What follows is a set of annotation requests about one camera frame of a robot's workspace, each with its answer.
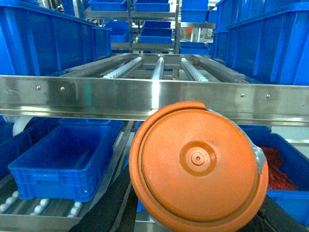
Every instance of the stainless steel rail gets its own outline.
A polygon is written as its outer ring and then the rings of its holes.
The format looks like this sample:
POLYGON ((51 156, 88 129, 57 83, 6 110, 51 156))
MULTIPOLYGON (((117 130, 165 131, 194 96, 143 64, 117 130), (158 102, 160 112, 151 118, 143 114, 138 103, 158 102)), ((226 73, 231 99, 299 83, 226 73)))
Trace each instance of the stainless steel rail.
MULTIPOLYGON (((102 60, 71 69, 72 73, 66 76, 93 75, 138 56, 115 56, 106 62, 102 60)), ((244 85, 246 76, 201 56, 144 54, 140 57, 143 69, 155 68, 158 59, 163 58, 165 69, 179 70, 180 60, 186 58, 196 68, 205 68, 219 80, 242 84, 0 76, 0 114, 145 120, 168 104, 201 101, 237 123, 309 125, 307 86, 244 85)))

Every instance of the orange lid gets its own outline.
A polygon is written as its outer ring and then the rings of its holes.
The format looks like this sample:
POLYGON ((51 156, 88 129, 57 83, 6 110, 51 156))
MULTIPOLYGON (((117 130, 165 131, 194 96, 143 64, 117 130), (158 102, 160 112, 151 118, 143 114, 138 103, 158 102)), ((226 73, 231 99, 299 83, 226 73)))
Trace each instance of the orange lid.
POLYGON ((182 232, 227 232, 246 225, 264 201, 246 136, 201 102, 169 105, 137 132, 130 153, 137 196, 163 225, 182 232))

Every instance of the blue plastic crate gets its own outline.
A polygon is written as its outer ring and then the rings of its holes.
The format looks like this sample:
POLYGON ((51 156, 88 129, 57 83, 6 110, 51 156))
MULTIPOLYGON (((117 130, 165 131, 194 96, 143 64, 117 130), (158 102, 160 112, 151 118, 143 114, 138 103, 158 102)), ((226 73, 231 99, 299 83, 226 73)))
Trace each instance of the blue plastic crate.
POLYGON ((169 0, 137 0, 135 11, 169 12, 169 0))
POLYGON ((140 34, 140 42, 144 44, 171 44, 172 29, 144 28, 140 34))
POLYGON ((183 0, 183 9, 207 10, 208 0, 183 0))
POLYGON ((216 21, 217 21, 217 10, 208 10, 206 21, 209 22, 209 23, 216 23, 216 21))
POLYGON ((187 10, 182 9, 182 22, 190 23, 205 23, 207 17, 207 10, 187 10))
POLYGON ((13 137, 14 123, 0 122, 0 145, 13 137))
POLYGON ((268 190, 267 194, 289 215, 304 226, 309 226, 309 159, 280 135, 258 133, 244 129, 256 145, 279 148, 284 163, 280 170, 298 186, 299 191, 268 190))
POLYGON ((225 60, 228 31, 214 31, 211 56, 221 61, 225 60))
POLYGON ((89 4, 93 11, 127 11, 126 0, 91 0, 89 4))
MULTIPOLYGON (((64 11, 74 11, 73 0, 61 0, 64 11)), ((79 8, 81 9, 81 0, 78 0, 79 8)), ((84 9, 89 7, 89 0, 84 0, 84 9)))
POLYGON ((112 156, 110 128, 60 125, 8 167, 21 199, 94 197, 112 156))
POLYGON ((5 139, 0 142, 0 179, 4 178, 10 171, 8 164, 44 138, 55 127, 58 126, 58 119, 39 119, 31 124, 26 130, 13 137, 13 125, 10 124, 5 139))
POLYGON ((171 22, 146 21, 143 28, 170 28, 171 22))
POLYGON ((102 120, 102 119, 80 119, 80 118, 65 118, 59 121, 59 124, 64 125, 92 125, 105 126, 111 129, 112 142, 115 141, 124 122, 121 120, 102 120))
POLYGON ((109 57, 112 54, 112 42, 110 28, 95 27, 94 31, 94 43, 95 43, 95 58, 102 59, 109 57))
POLYGON ((228 28, 225 64, 263 83, 309 85, 309 3, 295 3, 228 28))
POLYGON ((210 49, 204 43, 181 42, 180 54, 209 55, 210 49))
POLYGON ((109 22, 105 25, 111 28, 111 42, 124 43, 129 41, 129 23, 128 22, 109 22))
POLYGON ((95 24, 23 2, 0 0, 0 74, 49 75, 97 59, 95 24))

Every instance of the shelving rack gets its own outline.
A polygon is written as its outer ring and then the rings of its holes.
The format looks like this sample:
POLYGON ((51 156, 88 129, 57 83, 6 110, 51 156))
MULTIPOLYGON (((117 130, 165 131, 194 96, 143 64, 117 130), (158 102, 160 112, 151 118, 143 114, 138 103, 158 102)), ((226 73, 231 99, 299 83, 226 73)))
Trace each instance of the shelving rack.
MULTIPOLYGON (((309 87, 249 84, 248 77, 210 57, 198 55, 121 54, 66 70, 62 76, 0 76, 0 115, 80 117, 129 120, 117 142, 114 155, 97 194, 84 203, 77 217, 67 217, 74 205, 69 200, 51 200, 42 215, 29 216, 40 199, 18 200, 0 215, 0 228, 6 231, 64 232, 76 224, 98 201, 123 169, 134 137, 134 121, 145 120, 158 109, 181 101, 201 101, 208 109, 239 124, 309 126, 309 87), (102 78, 113 68, 141 57, 141 66, 127 67, 126 79, 102 78), (162 69, 176 70, 173 78, 161 72, 152 80, 158 59, 162 69), (199 70, 207 71, 216 82, 192 81, 186 72, 181 80, 178 70, 186 58, 199 70)), ((0 181, 0 203, 16 191, 11 175, 0 181)), ((169 232, 137 215, 135 232, 169 232)))
POLYGON ((180 47, 180 28, 181 27, 194 27, 194 28, 208 28, 214 29, 215 24, 209 23, 184 23, 179 22, 179 1, 177 0, 177 6, 175 12, 136 12, 132 10, 132 1, 127 0, 128 11, 92 11, 90 7, 87 9, 78 9, 77 0, 73 1, 75 15, 80 17, 80 11, 83 11, 85 19, 126 19, 129 22, 129 42, 128 43, 112 43, 112 49, 114 50, 129 50, 131 53, 133 51, 143 51, 151 50, 158 53, 162 51, 173 52, 174 54, 179 54, 180 47), (172 44, 153 44, 153 43, 139 43, 138 37, 133 36, 133 20, 153 20, 153 21, 175 21, 175 36, 172 44))

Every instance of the metal rod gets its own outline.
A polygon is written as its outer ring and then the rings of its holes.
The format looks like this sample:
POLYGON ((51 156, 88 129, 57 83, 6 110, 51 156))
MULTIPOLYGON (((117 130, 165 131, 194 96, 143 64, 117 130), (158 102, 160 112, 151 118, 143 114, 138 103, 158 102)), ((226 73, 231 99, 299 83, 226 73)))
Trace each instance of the metal rod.
POLYGON ((112 183, 112 177, 114 175, 114 172, 116 170, 116 167, 118 165, 119 160, 121 159, 121 156, 123 155, 123 151, 126 148, 127 142, 130 137, 130 132, 132 129, 134 121, 129 121, 123 136, 121 137, 121 141, 119 142, 118 146, 115 148, 112 160, 110 162, 110 165, 108 166, 105 175, 103 176, 103 179, 101 180, 101 183, 99 185, 99 188, 97 190, 96 195, 94 196, 89 210, 99 201, 99 199, 104 195, 106 192, 108 186, 112 183))
POLYGON ((189 78, 195 81, 208 81, 208 79, 204 77, 204 75, 201 74, 186 58, 182 58, 180 64, 189 78))
POLYGON ((64 71, 62 77, 93 77, 131 59, 130 54, 122 54, 84 64, 64 71))
POLYGON ((224 64, 214 61, 210 58, 202 57, 199 55, 194 56, 199 66, 213 75, 221 82, 248 84, 248 77, 244 74, 238 73, 224 64))
POLYGON ((141 57, 137 57, 124 66, 121 66, 120 68, 105 75, 103 78, 125 78, 142 64, 143 59, 141 57))
POLYGON ((199 42, 199 38, 201 36, 201 28, 198 29, 198 36, 197 36, 197 41, 199 42))
POLYGON ((156 64, 156 67, 154 69, 154 72, 153 72, 151 79, 162 80, 163 70, 164 70, 164 59, 163 59, 163 57, 160 57, 157 64, 156 64))

